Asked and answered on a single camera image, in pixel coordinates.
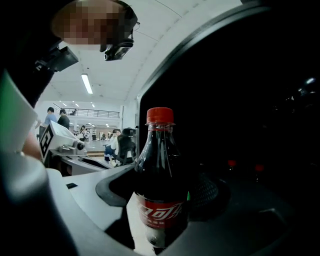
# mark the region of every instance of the coca-cola bottle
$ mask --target coca-cola bottle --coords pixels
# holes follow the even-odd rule
[[[228,160],[228,169],[231,173],[235,171],[237,162],[235,160]]]
[[[135,167],[134,191],[148,241],[154,248],[166,248],[187,226],[188,174],[172,134],[173,111],[151,108],[146,122],[148,137]]]
[[[264,169],[265,167],[262,164],[255,165],[255,182],[261,183]]]

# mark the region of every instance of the black jacket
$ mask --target black jacket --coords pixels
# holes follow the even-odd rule
[[[58,124],[64,126],[69,130],[70,120],[66,115],[62,115],[58,120]]]

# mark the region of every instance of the red object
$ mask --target red object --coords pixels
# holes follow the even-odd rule
[[[234,167],[237,165],[237,162],[235,160],[228,160],[228,165]]]
[[[262,164],[256,164],[255,165],[255,171],[256,172],[262,172],[265,169],[265,167]]]
[[[174,123],[174,112],[167,107],[150,108],[146,113],[146,123]]]
[[[140,218],[144,224],[155,229],[167,229],[177,225],[183,201],[158,203],[138,196]]]

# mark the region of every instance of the red label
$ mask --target red label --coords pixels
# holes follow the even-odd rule
[[[138,197],[140,218],[144,224],[156,229],[171,228],[179,220],[183,201],[158,203]]]

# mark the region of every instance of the blue shirt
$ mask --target blue shirt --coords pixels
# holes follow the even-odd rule
[[[50,120],[51,120],[52,122],[55,122],[55,123],[58,122],[55,114],[47,114],[47,115],[46,115],[46,118],[45,118],[45,121],[44,121],[44,124],[48,126],[49,123],[50,123]]]

